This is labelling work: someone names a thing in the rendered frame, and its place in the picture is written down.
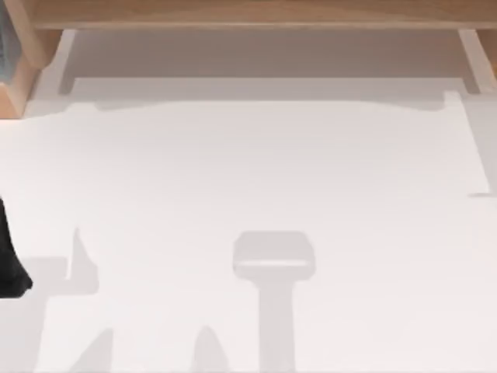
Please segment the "pale wooden shelf unit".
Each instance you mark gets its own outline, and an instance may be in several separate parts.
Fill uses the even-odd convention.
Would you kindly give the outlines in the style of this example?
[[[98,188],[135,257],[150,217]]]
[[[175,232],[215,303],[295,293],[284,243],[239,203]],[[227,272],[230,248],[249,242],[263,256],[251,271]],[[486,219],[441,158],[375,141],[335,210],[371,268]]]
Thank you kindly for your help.
[[[497,77],[497,0],[35,0],[77,78],[453,78],[473,33]]]

